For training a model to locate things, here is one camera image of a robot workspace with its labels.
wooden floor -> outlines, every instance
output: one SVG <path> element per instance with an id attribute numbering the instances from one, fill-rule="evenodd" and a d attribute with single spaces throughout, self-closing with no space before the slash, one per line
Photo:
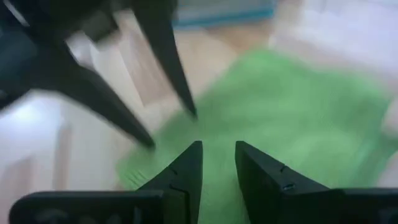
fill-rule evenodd
<path id="1" fill-rule="evenodd" d="M 267 47 L 314 67 L 373 74 L 398 95 L 398 4 L 382 0 L 281 0 L 271 20 L 176 30 L 195 97 L 246 51 Z M 134 16 L 118 15 L 122 34 L 97 48 L 82 35 L 70 46 L 93 67 L 151 132 L 180 105 Z M 398 101 L 383 130 L 398 133 Z M 107 121 L 56 94 L 35 92 L 0 117 L 0 223 L 11 203 L 37 190 L 114 190 L 114 167 L 136 142 Z M 398 156 L 379 185 L 398 187 Z"/>

